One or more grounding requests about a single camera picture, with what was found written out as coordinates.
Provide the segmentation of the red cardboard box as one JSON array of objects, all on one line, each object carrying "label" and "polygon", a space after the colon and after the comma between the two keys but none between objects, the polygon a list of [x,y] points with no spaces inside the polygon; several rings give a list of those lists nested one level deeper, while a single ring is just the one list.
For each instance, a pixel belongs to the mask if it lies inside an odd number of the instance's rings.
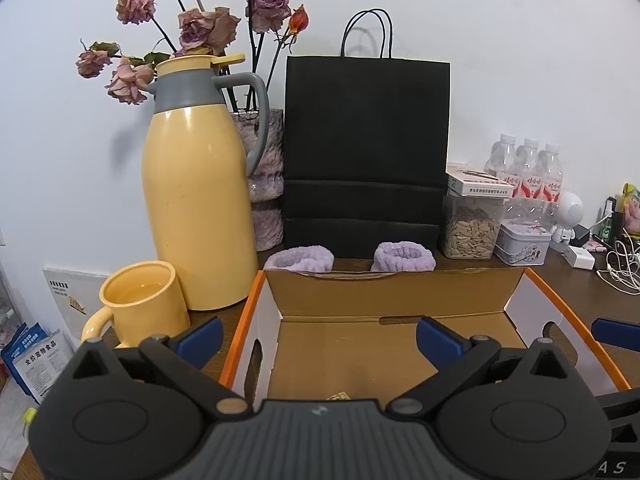
[{"label": "red cardboard box", "polygon": [[219,381],[244,393],[258,352],[255,406],[337,393],[387,403],[434,374],[434,359],[424,358],[416,342],[424,316],[465,337],[491,336],[506,348],[528,347],[555,325],[576,350],[576,370],[594,394],[629,387],[589,328],[527,268],[259,272]]}]

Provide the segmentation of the white charger adapter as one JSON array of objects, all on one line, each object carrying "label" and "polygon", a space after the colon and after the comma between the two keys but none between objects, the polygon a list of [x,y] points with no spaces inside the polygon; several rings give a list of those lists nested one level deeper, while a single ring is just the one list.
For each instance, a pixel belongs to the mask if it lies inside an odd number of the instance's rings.
[{"label": "white charger adapter", "polygon": [[568,246],[562,256],[573,269],[591,271],[596,263],[593,255],[582,247]]}]

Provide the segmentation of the yellow ceramic mug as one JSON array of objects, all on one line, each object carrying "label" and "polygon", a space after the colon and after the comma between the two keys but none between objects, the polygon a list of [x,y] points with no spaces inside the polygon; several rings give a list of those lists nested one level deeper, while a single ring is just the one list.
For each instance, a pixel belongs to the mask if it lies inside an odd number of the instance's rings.
[{"label": "yellow ceramic mug", "polygon": [[118,270],[102,284],[102,308],[88,319],[81,342],[102,336],[107,324],[118,348],[134,348],[153,335],[178,336],[191,327],[176,269],[168,262],[142,261]]}]

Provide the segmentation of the blue white booklets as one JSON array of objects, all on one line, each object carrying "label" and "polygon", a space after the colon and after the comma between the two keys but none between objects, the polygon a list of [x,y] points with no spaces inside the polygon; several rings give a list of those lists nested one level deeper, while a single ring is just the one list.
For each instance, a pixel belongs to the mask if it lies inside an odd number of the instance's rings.
[{"label": "blue white booklets", "polygon": [[1,350],[1,359],[17,385],[40,404],[73,354],[60,330],[49,334],[39,324],[23,323]]}]

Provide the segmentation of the white robot figurine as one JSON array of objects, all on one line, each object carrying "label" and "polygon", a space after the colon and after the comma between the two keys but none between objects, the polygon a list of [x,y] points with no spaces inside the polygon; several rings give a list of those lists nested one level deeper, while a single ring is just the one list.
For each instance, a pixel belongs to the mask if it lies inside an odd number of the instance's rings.
[{"label": "white robot figurine", "polygon": [[575,228],[584,216],[584,204],[573,192],[562,192],[556,203],[551,226],[550,248],[565,252],[575,238]]}]

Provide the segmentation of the white tin box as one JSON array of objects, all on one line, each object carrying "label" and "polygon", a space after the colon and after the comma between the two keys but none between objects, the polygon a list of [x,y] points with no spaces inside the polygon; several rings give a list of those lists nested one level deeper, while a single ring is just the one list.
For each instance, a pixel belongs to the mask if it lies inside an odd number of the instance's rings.
[{"label": "white tin box", "polygon": [[503,220],[494,254],[508,266],[542,266],[551,233],[538,223]]}]

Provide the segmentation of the right water bottle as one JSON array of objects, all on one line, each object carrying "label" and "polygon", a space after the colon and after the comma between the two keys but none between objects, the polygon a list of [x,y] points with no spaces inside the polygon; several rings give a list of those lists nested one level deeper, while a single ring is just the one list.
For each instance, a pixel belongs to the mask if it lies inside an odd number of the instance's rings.
[{"label": "right water bottle", "polygon": [[564,172],[559,144],[547,143],[546,148],[538,154],[534,177],[537,186],[533,192],[532,214],[536,221],[543,222],[548,210],[558,202],[562,191]]}]

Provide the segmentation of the middle water bottle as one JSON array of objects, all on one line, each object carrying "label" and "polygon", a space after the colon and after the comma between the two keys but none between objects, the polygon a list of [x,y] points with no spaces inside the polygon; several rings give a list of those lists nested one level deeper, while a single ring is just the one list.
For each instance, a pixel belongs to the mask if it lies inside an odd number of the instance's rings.
[{"label": "middle water bottle", "polygon": [[521,220],[528,220],[535,208],[536,193],[539,191],[540,181],[535,174],[538,154],[538,141],[525,138],[523,144],[516,150],[516,166],[520,175],[520,184],[516,192],[514,211]]}]

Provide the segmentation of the clear seed container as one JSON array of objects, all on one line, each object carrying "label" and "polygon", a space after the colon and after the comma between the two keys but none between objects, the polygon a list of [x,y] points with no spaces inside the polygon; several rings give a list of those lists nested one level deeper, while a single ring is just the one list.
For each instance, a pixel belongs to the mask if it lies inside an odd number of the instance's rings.
[{"label": "clear seed container", "polygon": [[490,259],[505,209],[501,198],[447,195],[444,200],[444,256],[460,260]]}]

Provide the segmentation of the yellow thermos jug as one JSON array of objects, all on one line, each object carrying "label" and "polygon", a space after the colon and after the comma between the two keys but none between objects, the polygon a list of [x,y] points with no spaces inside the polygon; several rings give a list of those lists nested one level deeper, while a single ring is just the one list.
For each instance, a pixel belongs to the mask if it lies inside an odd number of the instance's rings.
[{"label": "yellow thermos jug", "polygon": [[[157,255],[176,271],[192,311],[244,300],[258,269],[248,179],[265,151],[270,104],[257,74],[224,75],[242,54],[183,55],[156,68],[142,185]],[[258,97],[258,133],[246,150],[222,92]]]}]

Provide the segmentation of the left water bottle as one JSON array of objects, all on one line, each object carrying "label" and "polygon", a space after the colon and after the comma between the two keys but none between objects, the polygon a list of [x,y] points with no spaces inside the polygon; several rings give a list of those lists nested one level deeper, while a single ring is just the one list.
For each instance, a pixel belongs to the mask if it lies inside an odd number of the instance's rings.
[{"label": "left water bottle", "polygon": [[492,148],[485,162],[484,171],[497,177],[500,172],[506,172],[514,162],[515,136],[501,133],[500,139]]}]

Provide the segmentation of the white carton on container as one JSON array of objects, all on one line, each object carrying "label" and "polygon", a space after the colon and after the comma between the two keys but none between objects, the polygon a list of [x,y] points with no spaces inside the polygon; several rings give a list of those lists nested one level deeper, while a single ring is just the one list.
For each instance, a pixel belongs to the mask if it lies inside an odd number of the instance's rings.
[{"label": "white carton on container", "polygon": [[448,188],[463,197],[503,198],[512,196],[512,186],[498,177],[466,165],[448,164]]}]

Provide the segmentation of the purple wristband left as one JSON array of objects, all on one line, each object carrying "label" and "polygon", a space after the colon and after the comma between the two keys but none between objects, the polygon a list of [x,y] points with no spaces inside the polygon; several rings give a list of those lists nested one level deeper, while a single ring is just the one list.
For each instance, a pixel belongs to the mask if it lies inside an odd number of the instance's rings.
[{"label": "purple wristband left", "polygon": [[323,246],[304,246],[281,250],[271,255],[265,270],[326,273],[333,269],[334,255]]}]

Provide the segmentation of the pink patterned vase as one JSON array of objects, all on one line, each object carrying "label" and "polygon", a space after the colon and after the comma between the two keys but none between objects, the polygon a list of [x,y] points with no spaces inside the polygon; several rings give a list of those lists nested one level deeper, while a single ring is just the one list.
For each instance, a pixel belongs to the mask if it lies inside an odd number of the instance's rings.
[{"label": "pink patterned vase", "polygon": [[265,252],[283,238],[280,197],[283,195],[283,110],[272,108],[268,136],[262,158],[248,180],[255,245]]}]

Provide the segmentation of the black paper bag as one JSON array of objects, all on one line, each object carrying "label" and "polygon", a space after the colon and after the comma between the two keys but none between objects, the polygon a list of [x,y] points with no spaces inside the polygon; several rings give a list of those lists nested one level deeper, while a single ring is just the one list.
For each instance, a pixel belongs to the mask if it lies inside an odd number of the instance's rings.
[{"label": "black paper bag", "polygon": [[446,194],[451,66],[393,55],[374,8],[375,58],[292,56],[286,64],[282,203],[286,247],[367,258],[383,242],[436,247]]}]

